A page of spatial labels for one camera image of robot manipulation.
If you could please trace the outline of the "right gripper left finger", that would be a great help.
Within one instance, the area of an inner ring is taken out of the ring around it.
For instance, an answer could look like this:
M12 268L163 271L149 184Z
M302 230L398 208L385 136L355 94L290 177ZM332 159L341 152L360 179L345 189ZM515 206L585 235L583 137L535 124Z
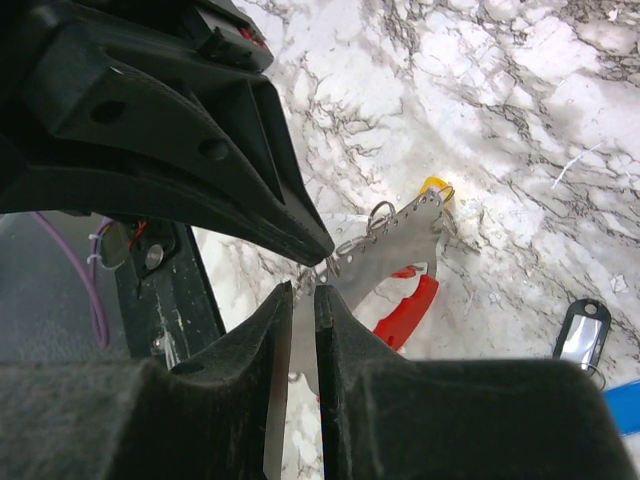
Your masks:
M5 479L277 479L293 291L166 369L152 359L5 363Z

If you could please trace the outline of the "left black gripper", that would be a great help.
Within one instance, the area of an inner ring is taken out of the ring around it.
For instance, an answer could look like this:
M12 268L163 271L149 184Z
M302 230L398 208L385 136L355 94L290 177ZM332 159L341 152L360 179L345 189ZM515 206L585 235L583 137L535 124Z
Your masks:
M231 1L3 1L2 211L166 219L322 261L274 87L202 57L273 62Z

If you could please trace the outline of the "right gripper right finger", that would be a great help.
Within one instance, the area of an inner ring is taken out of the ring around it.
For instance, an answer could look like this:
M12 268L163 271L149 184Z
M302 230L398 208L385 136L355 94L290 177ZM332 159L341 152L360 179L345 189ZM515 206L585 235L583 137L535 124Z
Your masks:
M552 359L410 361L314 298L329 479L633 479L594 383Z

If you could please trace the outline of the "red handled key organizer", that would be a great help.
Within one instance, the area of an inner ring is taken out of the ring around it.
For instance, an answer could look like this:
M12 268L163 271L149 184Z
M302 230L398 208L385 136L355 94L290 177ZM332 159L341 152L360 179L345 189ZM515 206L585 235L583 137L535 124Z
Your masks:
M415 291L378 321L373 333L392 350L399 350L431 307L439 288L436 249L451 219L449 206L433 190L418 194L397 210L388 201L369 215L366 233L340 245L324 267L308 268L294 289L293 346L290 371L304 376L319 393L315 350L314 293L334 287L353 311L388 278L418 279Z

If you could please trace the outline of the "yellow key tag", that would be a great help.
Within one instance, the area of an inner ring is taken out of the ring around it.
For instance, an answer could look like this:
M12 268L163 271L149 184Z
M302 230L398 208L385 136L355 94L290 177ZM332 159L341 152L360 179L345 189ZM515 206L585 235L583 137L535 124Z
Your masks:
M451 183L448 183L436 176L429 176L423 182L423 185L419 190L419 194L425 194L430 190L436 192L443 199L443 203L445 206L449 206L452 204L455 195L455 189Z

